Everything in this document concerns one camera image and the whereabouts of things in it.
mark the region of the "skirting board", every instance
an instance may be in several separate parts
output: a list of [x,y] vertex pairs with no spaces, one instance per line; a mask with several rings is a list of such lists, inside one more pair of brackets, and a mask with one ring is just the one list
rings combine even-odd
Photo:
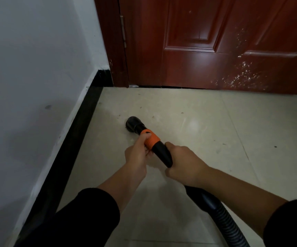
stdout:
[[113,82],[109,70],[93,71],[19,216],[7,246],[21,242],[56,213],[103,87],[111,86]]

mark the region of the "door frame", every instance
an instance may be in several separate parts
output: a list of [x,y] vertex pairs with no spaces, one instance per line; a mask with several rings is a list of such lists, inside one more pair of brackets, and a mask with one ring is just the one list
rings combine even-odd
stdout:
[[119,0],[94,0],[114,87],[129,87]]

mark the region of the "right hand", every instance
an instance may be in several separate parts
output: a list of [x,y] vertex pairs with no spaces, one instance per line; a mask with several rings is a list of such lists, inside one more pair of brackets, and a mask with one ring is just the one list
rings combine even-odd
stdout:
[[173,159],[172,167],[165,170],[166,176],[183,185],[200,187],[202,174],[209,166],[186,146],[173,145],[170,142],[165,145]]

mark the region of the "left hand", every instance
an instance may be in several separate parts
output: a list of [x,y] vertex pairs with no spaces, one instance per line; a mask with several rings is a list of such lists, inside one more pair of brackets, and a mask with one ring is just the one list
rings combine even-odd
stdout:
[[146,161],[153,155],[153,152],[144,145],[145,140],[149,137],[151,137],[150,133],[141,134],[134,145],[128,147],[124,152],[126,165],[139,171],[139,175],[143,175],[143,178],[146,176]]

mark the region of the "white wall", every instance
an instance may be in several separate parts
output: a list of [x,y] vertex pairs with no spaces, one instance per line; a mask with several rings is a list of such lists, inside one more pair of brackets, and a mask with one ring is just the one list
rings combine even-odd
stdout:
[[99,68],[93,0],[0,0],[0,246],[14,243]]

